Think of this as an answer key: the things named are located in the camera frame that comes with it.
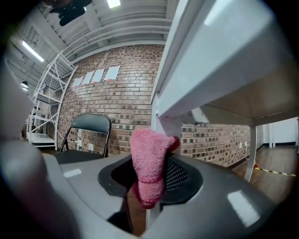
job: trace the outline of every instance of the yellow tape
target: yellow tape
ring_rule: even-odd
[[[296,174],[287,174],[287,173],[281,173],[281,172],[271,171],[271,170],[267,170],[267,169],[260,169],[260,168],[254,168],[254,169],[265,171],[265,172],[269,172],[269,173],[274,173],[274,174],[282,174],[282,175],[286,175],[286,176],[297,177]]]

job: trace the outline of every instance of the electrical outlet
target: electrical outlet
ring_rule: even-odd
[[[81,150],[81,148],[82,148],[82,141],[78,140],[78,142],[77,142],[77,150]]]
[[[88,143],[88,150],[93,151],[93,144]]]
[[[78,137],[79,137],[79,138],[82,137],[82,129],[78,129]]]

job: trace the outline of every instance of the pink cloth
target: pink cloth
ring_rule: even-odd
[[[132,190],[141,207],[151,209],[164,194],[165,154],[178,148],[179,138],[157,134],[151,129],[140,129],[133,132],[130,143],[138,177]]]

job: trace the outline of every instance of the white ceiling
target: white ceiling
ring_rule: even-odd
[[[56,54],[64,50],[70,60],[87,53],[129,41],[164,42],[178,0],[120,0],[109,8],[107,0],[93,0],[86,13],[67,25],[59,25],[58,14],[38,5],[11,38],[7,59],[20,80],[36,85],[43,70]],[[23,46],[24,40],[45,61],[42,63]]]

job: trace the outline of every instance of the brick wall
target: brick wall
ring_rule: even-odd
[[[263,144],[263,126],[257,127],[257,147]],[[248,126],[219,124],[184,124],[181,154],[228,167],[249,154]]]
[[[137,45],[100,52],[78,62],[73,78],[105,68],[100,83],[69,87],[64,96],[58,130],[65,135],[72,120],[81,113],[100,113],[112,122],[109,154],[130,150],[130,136],[134,129],[150,127],[150,95],[159,68],[163,46]],[[103,81],[110,66],[120,65],[117,79]],[[70,140],[76,141],[78,131],[70,132]],[[83,131],[83,150],[89,142],[97,153],[103,152],[104,138],[94,132]]]
[[[150,127],[150,95],[163,53],[163,46],[136,45],[104,51],[77,63],[73,77],[105,68],[100,83],[69,87],[64,96],[58,130],[65,135],[73,119],[81,113],[99,113],[110,118],[112,131],[109,140],[109,154],[130,151],[129,140],[134,129]],[[110,66],[120,65],[117,79],[103,81]],[[259,130],[262,142],[263,132]],[[88,143],[95,145],[97,153],[103,152],[104,137],[99,133],[74,129],[69,139],[83,141],[83,150]],[[239,149],[239,142],[248,142],[249,128],[246,126],[199,124],[182,126],[181,153],[200,160],[229,166],[245,156],[245,148]],[[62,138],[58,136],[58,147]]]

